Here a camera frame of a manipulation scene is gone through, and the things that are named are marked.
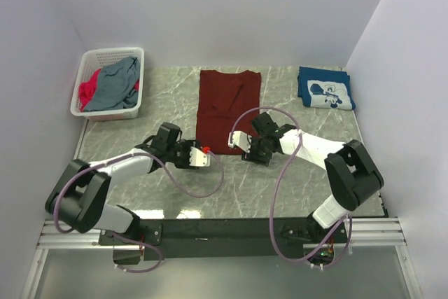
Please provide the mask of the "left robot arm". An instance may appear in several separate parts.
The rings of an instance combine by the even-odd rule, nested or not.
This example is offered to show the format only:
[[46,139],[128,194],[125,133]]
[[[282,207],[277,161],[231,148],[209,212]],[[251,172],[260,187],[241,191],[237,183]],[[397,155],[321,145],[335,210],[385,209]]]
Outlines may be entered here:
[[198,140],[182,139],[181,135],[180,127],[163,123],[156,134],[122,155],[96,162],[72,160],[46,200],[45,210],[79,233],[99,229],[128,239],[140,238],[140,217],[123,206],[109,205],[109,189],[153,173],[166,163],[178,169],[208,166],[209,156]]

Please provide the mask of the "dark red t shirt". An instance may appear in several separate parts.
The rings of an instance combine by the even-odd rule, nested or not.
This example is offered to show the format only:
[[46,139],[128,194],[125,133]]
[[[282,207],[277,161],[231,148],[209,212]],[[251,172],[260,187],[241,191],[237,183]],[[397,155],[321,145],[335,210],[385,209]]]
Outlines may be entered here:
[[217,155],[241,155],[242,150],[228,147],[228,136],[241,114],[260,106],[260,87],[261,74],[250,70],[200,71],[196,139],[201,145]]

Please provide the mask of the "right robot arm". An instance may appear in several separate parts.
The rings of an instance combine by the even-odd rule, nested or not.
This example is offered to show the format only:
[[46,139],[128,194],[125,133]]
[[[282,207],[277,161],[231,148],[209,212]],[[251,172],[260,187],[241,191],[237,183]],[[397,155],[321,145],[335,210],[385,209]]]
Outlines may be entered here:
[[290,234],[306,242],[322,239],[342,217],[356,210],[384,186],[384,179],[363,143],[331,141],[298,127],[277,125],[266,112],[251,121],[256,135],[231,131],[230,148],[243,150],[245,161],[268,166],[272,155],[294,155],[325,170],[331,194]]

